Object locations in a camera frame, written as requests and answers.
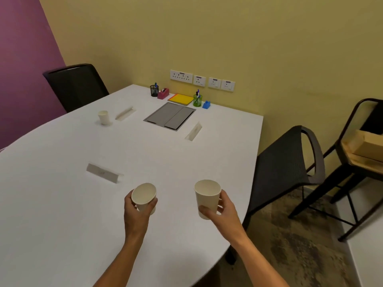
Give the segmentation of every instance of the yellow notebook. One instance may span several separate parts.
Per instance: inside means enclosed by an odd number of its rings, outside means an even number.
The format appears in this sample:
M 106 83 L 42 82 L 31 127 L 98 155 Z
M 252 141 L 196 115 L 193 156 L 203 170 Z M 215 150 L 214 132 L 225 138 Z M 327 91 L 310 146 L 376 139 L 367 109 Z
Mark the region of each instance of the yellow notebook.
M 187 106 L 191 101 L 193 101 L 193 97 L 184 96 L 183 94 L 175 94 L 170 99 L 168 99 L 168 101 Z

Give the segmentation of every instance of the forearm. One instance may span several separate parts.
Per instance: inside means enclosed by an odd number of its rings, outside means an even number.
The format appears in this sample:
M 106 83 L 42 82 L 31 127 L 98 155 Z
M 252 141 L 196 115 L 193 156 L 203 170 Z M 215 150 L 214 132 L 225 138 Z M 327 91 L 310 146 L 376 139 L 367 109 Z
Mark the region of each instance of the forearm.
M 140 239 L 128 239 L 93 287 L 126 287 L 141 244 Z
M 243 236 L 233 247 L 241 257 L 253 286 L 288 287 L 286 281 L 270 265 L 247 236 Z

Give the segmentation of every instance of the power outlet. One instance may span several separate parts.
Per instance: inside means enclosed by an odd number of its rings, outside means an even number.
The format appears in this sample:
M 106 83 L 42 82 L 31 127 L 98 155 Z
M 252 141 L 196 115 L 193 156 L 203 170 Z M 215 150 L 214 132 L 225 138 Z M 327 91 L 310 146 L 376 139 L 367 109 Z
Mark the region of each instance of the power outlet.
M 206 78 L 205 77 L 200 77 L 198 75 L 195 75 L 194 79 L 193 79 L 193 84 L 196 85 L 196 86 L 205 86 Z
M 170 70 L 170 79 L 178 80 L 179 82 L 184 82 L 184 83 L 193 83 L 193 74 Z
M 234 86 L 236 82 L 231 82 L 229 80 L 222 80 L 221 89 L 224 91 L 234 91 Z
M 219 89 L 221 87 L 221 80 L 217 78 L 209 78 L 209 87 L 213 89 Z

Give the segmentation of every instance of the person's left hand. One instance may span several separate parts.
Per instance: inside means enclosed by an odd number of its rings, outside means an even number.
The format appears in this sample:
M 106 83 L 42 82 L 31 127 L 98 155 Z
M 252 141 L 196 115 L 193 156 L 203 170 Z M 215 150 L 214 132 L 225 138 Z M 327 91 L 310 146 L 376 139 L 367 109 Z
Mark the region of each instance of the person's left hand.
M 132 202 L 132 192 L 133 190 L 125 197 L 125 242 L 127 242 L 128 239 L 142 242 L 149 224 L 150 213 L 156 206 L 158 199 L 153 199 L 146 209 L 140 212 Z

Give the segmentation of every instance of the chair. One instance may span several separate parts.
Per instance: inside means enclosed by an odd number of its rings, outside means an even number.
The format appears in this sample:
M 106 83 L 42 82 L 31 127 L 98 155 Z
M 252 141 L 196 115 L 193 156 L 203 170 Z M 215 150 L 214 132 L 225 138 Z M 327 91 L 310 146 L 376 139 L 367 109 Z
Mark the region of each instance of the chair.
M 335 218 L 341 222 L 347 223 L 352 226 L 349 231 L 347 231 L 343 236 L 341 236 L 338 239 L 338 241 L 346 240 L 347 237 L 358 226 L 360 226 L 364 221 L 366 221 L 383 204 L 382 199 L 369 212 L 367 212 L 367 214 L 364 217 L 358 220 L 357 214 L 352 203 L 352 199 L 349 194 L 350 190 L 353 189 L 366 177 L 383 181 L 383 163 L 352 154 L 348 150 L 347 142 L 342 141 L 344 134 L 346 133 L 355 113 L 357 112 L 357 109 L 362 103 L 366 101 L 376 102 L 377 104 L 374 110 L 367 118 L 367 120 L 365 121 L 365 123 L 362 125 L 361 130 L 378 135 L 383 134 L 383 100 L 370 98 L 359 101 L 352 110 L 351 115 L 346 122 L 346 125 L 344 126 L 341 134 L 339 135 L 339 138 L 337 139 L 335 144 L 332 145 L 323 155 L 323 158 L 325 158 L 326 156 L 328 156 L 328 154 L 336 150 L 342 164 L 333 173 L 331 173 L 321 185 L 319 185 L 312 193 L 310 193 L 309 196 L 307 196 L 307 198 L 305 198 L 289 215 L 289 218 L 293 218 L 306 208 L 313 209 L 310 206 L 311 204 L 316 202 L 319 198 L 321 198 L 334 187 L 339 188 L 339 191 L 331 199 L 331 203 L 335 203 L 341 198 L 347 196 L 355 219 L 355 223 L 344 221 L 338 217 L 321 211 L 321 213 L 325 215 L 328 215 L 332 218 Z M 315 163 L 308 168 L 308 171 L 314 166 Z M 351 178 L 343 186 L 338 185 L 350 175 L 352 175 Z
M 77 64 L 44 72 L 43 76 L 67 112 L 90 104 L 109 92 L 95 67 Z
M 304 165 L 302 133 L 308 136 L 314 152 L 313 176 L 307 174 Z M 258 155 L 249 207 L 242 224 L 244 229 L 255 212 L 300 186 L 322 183 L 324 175 L 323 154 L 314 133 L 303 126 L 292 127 Z M 231 246 L 225 258 L 229 264 L 235 263 L 236 255 Z

